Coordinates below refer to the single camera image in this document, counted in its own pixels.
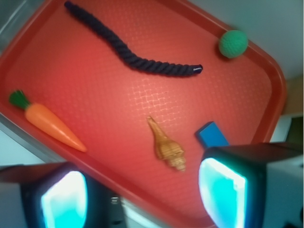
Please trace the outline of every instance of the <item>blue sponge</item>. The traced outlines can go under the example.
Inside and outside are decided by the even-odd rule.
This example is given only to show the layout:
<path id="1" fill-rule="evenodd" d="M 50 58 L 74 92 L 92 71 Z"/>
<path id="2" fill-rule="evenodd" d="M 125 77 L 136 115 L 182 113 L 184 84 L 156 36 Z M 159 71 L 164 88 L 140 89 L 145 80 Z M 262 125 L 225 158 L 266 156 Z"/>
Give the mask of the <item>blue sponge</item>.
<path id="1" fill-rule="evenodd" d="M 196 132 L 196 136 L 204 148 L 213 146 L 229 146 L 228 141 L 215 122 L 209 122 Z"/>

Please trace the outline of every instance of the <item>white wall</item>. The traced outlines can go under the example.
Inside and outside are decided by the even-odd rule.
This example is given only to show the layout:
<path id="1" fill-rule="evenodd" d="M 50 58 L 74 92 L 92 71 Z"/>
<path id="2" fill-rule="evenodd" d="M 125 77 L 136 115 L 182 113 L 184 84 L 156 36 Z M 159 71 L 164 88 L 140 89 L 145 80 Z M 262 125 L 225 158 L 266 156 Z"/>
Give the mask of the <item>white wall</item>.
<path id="1" fill-rule="evenodd" d="M 303 75 L 303 0 L 189 0 L 271 55 L 285 78 Z"/>

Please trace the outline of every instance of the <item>rope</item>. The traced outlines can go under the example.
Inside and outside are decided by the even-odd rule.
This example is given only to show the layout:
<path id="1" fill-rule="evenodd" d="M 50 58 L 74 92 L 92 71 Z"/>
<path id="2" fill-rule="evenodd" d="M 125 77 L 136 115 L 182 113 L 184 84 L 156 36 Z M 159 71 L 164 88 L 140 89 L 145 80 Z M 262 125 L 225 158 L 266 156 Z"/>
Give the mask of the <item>rope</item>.
<path id="1" fill-rule="evenodd" d="M 74 17 L 86 24 L 97 35 L 107 40 L 119 57 L 131 68 L 169 76 L 191 76 L 199 74 L 203 70 L 202 65 L 170 64 L 138 57 L 113 31 L 92 14 L 70 1 L 65 2 L 65 7 Z"/>

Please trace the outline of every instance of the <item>orange tray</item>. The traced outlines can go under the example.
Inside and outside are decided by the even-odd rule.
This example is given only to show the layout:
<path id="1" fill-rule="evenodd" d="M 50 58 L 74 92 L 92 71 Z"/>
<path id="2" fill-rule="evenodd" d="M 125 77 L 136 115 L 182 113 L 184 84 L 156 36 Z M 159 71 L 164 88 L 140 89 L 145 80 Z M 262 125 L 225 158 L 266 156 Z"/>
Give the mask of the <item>orange tray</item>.
<path id="1" fill-rule="evenodd" d="M 249 43 L 244 55 L 218 52 L 230 28 L 184 0 L 74 0 L 138 56 L 202 64 L 174 78 L 130 69 L 63 0 L 47 0 L 0 59 L 0 112 L 117 193 L 174 227 L 209 227 L 198 187 L 203 148 L 194 133 L 215 121 L 230 144 L 270 140 L 286 90 L 277 63 Z M 78 152 L 29 124 L 8 103 L 22 89 L 57 114 L 88 147 Z M 185 149 L 185 173 L 154 153 L 146 117 Z"/>

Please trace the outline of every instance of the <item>green carrot top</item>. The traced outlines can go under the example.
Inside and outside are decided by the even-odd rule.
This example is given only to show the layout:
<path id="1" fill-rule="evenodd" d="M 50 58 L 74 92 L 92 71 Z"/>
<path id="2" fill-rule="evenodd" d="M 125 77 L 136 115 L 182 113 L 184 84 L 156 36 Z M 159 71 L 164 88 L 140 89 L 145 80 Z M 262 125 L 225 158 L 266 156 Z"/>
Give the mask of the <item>green carrot top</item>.
<path id="1" fill-rule="evenodd" d="M 30 106 L 30 102 L 29 100 L 25 97 L 24 93 L 22 92 L 22 90 L 16 90 L 15 92 L 13 92 L 10 96 L 9 96 L 9 102 L 12 105 L 15 105 L 19 108 L 22 109 L 27 109 L 28 106 Z"/>

